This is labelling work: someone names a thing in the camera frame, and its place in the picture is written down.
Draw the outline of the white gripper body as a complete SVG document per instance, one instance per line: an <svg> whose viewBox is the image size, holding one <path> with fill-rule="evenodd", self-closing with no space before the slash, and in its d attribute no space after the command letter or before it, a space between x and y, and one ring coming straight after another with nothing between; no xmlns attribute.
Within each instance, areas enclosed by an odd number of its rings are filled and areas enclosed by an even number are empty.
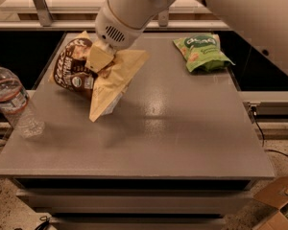
<svg viewBox="0 0 288 230"><path fill-rule="evenodd" d="M95 31L103 42L116 50L130 48L143 33L142 30L133 29L120 22L110 9L108 1L97 14Z"/></svg>

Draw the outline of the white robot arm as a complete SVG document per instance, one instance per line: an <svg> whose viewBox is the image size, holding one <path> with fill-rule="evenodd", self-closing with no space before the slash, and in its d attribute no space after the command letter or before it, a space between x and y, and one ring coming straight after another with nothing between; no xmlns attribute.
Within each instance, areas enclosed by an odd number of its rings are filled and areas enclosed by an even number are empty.
<svg viewBox="0 0 288 230"><path fill-rule="evenodd" d="M106 0L95 20L97 36L127 49L151 20L176 0ZM288 76L288 0L196 0Z"/></svg>

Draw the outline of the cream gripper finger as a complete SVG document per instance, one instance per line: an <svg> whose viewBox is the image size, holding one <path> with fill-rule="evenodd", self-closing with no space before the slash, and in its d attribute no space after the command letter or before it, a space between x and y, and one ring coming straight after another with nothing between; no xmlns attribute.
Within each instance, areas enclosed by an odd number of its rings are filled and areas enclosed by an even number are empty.
<svg viewBox="0 0 288 230"><path fill-rule="evenodd" d="M98 73L113 61L114 55L115 50L108 44L94 44L87 56L85 67Z"/></svg>

